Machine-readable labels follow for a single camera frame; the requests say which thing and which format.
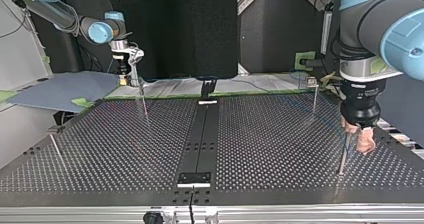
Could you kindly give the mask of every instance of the gray fabric sheet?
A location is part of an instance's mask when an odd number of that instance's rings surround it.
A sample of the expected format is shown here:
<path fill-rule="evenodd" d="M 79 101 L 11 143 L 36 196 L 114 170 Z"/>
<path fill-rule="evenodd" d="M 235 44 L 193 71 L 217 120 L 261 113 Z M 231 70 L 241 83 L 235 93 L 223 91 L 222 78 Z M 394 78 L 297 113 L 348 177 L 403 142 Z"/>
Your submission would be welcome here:
<path fill-rule="evenodd" d="M 116 89 L 118 77 L 98 72 L 58 74 L 52 79 L 22 91 L 8 103 L 43 109 L 79 113 L 84 110 L 72 103 L 85 98 L 89 102 L 105 97 Z"/>

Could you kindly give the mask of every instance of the screw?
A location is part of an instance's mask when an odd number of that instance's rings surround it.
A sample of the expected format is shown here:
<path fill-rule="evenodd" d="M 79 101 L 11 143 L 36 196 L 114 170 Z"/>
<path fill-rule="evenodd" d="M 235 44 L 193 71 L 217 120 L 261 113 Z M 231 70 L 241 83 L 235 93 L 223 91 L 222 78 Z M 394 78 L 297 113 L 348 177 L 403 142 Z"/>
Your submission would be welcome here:
<path fill-rule="evenodd" d="M 411 51 L 411 54 L 414 56 L 421 56 L 423 54 L 423 50 L 420 48 L 415 48 Z"/>

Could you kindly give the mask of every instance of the white panel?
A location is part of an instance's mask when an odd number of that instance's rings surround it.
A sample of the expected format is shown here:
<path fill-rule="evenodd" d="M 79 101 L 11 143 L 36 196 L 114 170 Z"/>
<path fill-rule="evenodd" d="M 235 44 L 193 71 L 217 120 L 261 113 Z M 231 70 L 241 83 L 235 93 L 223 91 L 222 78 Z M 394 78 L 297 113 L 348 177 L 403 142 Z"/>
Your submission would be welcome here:
<path fill-rule="evenodd" d="M 3 0 L 22 19 L 20 9 L 10 0 Z M 0 3 L 0 36 L 16 30 L 20 22 Z M 47 77 L 49 67 L 42 62 L 43 50 L 35 35 L 22 27 L 18 32 L 0 39 L 0 90 L 12 90 L 34 80 Z"/>
<path fill-rule="evenodd" d="M 0 168 L 47 136 L 54 113 L 20 106 L 0 111 Z"/>

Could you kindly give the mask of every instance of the black perforated table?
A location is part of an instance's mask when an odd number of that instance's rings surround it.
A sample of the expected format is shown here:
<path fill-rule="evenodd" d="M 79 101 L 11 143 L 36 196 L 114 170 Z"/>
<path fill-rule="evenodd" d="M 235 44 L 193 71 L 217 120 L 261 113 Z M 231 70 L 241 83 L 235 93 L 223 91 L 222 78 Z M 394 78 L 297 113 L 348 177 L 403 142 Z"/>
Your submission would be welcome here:
<path fill-rule="evenodd" d="M 56 145 L 46 138 L 0 171 L 0 207 L 424 203 L 424 161 L 380 129 L 377 150 L 351 145 L 338 176 L 338 106 L 319 95 L 312 113 L 312 102 L 309 93 L 148 100 L 146 115 L 139 100 L 101 101 Z M 210 173 L 211 186 L 179 189 L 182 173 Z"/>

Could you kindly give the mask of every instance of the pink object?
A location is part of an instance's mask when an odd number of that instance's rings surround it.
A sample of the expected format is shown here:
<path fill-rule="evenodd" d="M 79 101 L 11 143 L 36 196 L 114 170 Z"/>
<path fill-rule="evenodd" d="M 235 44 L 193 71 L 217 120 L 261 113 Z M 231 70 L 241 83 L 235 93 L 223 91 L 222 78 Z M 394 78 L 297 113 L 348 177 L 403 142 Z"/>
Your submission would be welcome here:
<path fill-rule="evenodd" d="M 342 117 L 342 127 L 345 129 L 346 132 L 352 134 L 355 134 L 359 129 L 358 126 L 354 126 L 348 123 L 344 117 Z M 361 130 L 361 132 L 359 133 L 356 149 L 364 155 L 367 155 L 370 152 L 374 151 L 377 145 L 375 144 L 373 137 L 373 128 L 369 127 Z"/>

